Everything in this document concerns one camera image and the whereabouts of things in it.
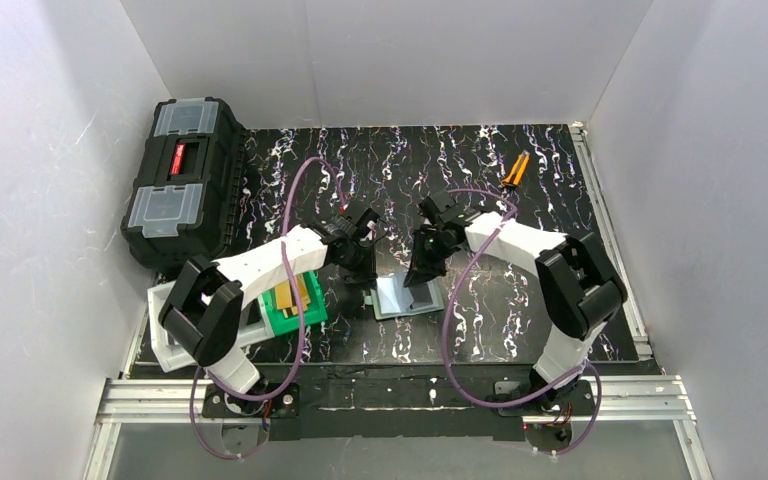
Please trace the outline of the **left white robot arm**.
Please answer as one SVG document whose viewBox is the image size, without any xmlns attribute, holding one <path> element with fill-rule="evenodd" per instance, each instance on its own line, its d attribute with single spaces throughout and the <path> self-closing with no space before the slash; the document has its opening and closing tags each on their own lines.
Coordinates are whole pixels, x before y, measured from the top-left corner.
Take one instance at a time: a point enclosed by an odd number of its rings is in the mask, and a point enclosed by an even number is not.
<svg viewBox="0 0 768 480">
<path fill-rule="evenodd" d="M 152 317 L 221 389 L 253 401 L 250 390 L 260 373 L 245 350 L 278 333 L 268 320 L 244 326 L 246 308 L 284 282 L 298 292 L 296 275 L 328 265 L 345 271 L 348 286 L 372 287 L 377 273 L 371 236 L 379 220 L 379 213 L 353 201 L 242 254 L 215 261 L 193 257 Z"/>
</svg>

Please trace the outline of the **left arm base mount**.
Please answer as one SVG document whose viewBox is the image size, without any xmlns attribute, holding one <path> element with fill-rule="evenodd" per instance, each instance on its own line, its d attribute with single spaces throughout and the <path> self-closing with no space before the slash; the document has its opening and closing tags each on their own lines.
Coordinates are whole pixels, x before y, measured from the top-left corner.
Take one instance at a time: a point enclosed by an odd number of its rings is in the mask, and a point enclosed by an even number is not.
<svg viewBox="0 0 768 480">
<path fill-rule="evenodd" d="M 301 388 L 291 383 L 276 397 L 268 400 L 250 401 L 239 398 L 221 387 L 210 384 L 205 389 L 199 415 L 203 420 L 231 421 L 231 427 L 256 427 L 255 449 L 270 440 L 277 423 L 297 419 L 301 407 Z"/>
</svg>

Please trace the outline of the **white bin with black cards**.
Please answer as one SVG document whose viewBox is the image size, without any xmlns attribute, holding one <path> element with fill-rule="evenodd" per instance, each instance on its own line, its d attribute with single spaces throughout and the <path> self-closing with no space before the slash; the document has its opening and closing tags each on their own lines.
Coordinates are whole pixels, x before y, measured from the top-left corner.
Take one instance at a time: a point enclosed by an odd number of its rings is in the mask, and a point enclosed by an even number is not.
<svg viewBox="0 0 768 480">
<path fill-rule="evenodd" d="M 241 322 L 234 347 L 243 349 L 270 340 L 273 337 L 274 332 L 268 318 L 263 317 L 260 301 L 252 301 L 241 313 Z"/>
</svg>

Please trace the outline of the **green plastic bin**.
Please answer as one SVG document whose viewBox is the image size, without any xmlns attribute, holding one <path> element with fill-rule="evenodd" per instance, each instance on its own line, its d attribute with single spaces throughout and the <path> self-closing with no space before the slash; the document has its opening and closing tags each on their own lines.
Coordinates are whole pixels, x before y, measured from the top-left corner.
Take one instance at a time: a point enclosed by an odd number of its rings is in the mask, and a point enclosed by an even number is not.
<svg viewBox="0 0 768 480">
<path fill-rule="evenodd" d="M 327 311 L 325 305 L 325 295 L 322 287 L 319 283 L 318 277 L 314 271 L 308 271 L 303 274 L 304 280 L 307 285 L 308 292 L 310 294 L 311 303 L 308 309 L 304 312 L 304 320 L 306 326 L 322 323 L 327 318 Z M 268 321 L 274 332 L 274 336 L 281 336 L 287 333 L 295 332 L 299 327 L 299 312 L 295 316 L 285 318 L 275 307 L 273 298 L 273 289 L 268 290 L 259 297 L 261 308 L 263 309 L 263 317 L 268 318 Z"/>
</svg>

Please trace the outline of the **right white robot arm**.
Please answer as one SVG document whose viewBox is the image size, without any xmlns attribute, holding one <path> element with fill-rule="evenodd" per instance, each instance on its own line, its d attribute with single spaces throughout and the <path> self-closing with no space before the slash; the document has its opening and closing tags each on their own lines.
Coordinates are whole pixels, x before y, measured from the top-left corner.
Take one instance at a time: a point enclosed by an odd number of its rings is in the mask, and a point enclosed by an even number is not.
<svg viewBox="0 0 768 480">
<path fill-rule="evenodd" d="M 475 259 L 495 257 L 534 275 L 552 328 L 530 372 L 530 384 L 535 390 L 561 391 L 583 371 L 593 342 L 628 299 L 600 237 L 540 230 L 516 221 L 512 202 L 499 213 L 461 203 L 454 195 L 440 191 L 420 202 L 424 221 L 413 232 L 404 286 L 445 276 L 448 258 L 461 250 Z"/>
</svg>

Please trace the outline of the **white bin with silver cards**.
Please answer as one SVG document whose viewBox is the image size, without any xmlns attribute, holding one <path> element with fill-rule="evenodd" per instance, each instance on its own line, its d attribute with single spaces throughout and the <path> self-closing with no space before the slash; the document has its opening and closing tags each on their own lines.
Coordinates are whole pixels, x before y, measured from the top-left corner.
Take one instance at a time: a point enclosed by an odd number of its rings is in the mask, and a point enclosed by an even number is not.
<svg viewBox="0 0 768 480">
<path fill-rule="evenodd" d="M 174 285 L 175 282 L 168 282 L 147 290 L 150 345 L 164 373 L 196 365 L 192 356 L 160 325 L 160 311 Z"/>
</svg>

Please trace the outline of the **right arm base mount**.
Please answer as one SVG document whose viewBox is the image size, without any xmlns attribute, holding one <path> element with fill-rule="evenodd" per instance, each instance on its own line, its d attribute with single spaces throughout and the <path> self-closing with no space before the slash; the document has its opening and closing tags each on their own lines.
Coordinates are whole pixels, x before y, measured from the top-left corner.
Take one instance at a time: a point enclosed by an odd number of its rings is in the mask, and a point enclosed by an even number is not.
<svg viewBox="0 0 768 480">
<path fill-rule="evenodd" d="M 502 418 L 523 419 L 526 441 L 533 450 L 558 456 L 577 447 L 593 428 L 601 408 L 601 386 L 581 377 L 558 390 L 550 389 L 527 403 L 494 411 Z"/>
</svg>

